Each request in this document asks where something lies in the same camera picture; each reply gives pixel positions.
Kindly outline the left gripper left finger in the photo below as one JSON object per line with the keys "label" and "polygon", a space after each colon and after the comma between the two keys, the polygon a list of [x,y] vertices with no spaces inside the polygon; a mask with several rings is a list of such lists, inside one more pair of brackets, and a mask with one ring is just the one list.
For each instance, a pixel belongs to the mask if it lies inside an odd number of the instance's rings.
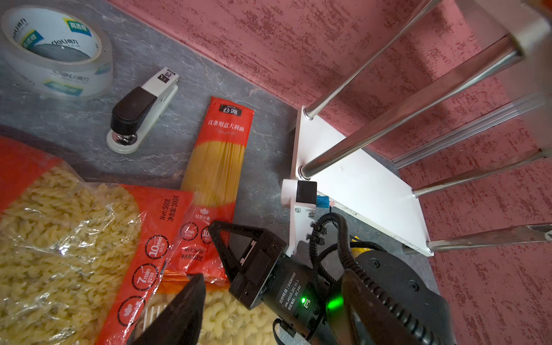
{"label": "left gripper left finger", "polygon": [[204,276],[194,275],[161,315],[132,344],[197,344],[205,298]]}

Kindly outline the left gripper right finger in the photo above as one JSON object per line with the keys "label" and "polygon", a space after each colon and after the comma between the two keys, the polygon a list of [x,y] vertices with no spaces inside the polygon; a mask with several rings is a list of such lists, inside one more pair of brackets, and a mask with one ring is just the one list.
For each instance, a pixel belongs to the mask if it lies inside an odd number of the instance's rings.
{"label": "left gripper right finger", "polygon": [[435,344],[436,294],[412,269],[344,271],[342,344]]}

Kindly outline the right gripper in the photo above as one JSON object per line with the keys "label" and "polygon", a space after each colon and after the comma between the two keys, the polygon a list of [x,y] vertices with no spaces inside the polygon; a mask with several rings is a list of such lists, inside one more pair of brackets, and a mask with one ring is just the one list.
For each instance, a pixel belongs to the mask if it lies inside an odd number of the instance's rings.
{"label": "right gripper", "polygon": [[214,221],[208,232],[230,293],[248,310],[266,306],[276,314],[273,334],[301,336],[309,344],[337,344],[326,317],[330,283],[285,254],[286,243],[257,227]]}

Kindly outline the red spaghetti bag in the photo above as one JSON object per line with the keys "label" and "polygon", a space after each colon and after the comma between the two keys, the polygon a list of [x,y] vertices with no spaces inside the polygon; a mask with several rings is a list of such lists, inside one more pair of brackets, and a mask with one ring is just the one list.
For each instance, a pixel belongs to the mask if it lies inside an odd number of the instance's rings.
{"label": "red spaghetti bag", "polygon": [[180,246],[165,272],[168,281],[183,284],[201,274],[209,283],[226,282],[209,228],[214,221],[234,218],[253,119],[254,110],[211,98],[181,183],[182,191],[193,193],[193,202]]}

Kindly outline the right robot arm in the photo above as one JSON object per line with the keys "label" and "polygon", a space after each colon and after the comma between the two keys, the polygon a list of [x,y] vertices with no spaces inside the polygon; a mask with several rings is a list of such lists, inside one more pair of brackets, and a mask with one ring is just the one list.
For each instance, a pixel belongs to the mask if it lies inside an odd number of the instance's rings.
{"label": "right robot arm", "polygon": [[334,212],[311,225],[310,265],[285,254],[272,232],[224,221],[208,228],[230,281],[248,309],[276,314],[273,331],[312,344],[453,344],[450,307],[404,261],[349,235]]}

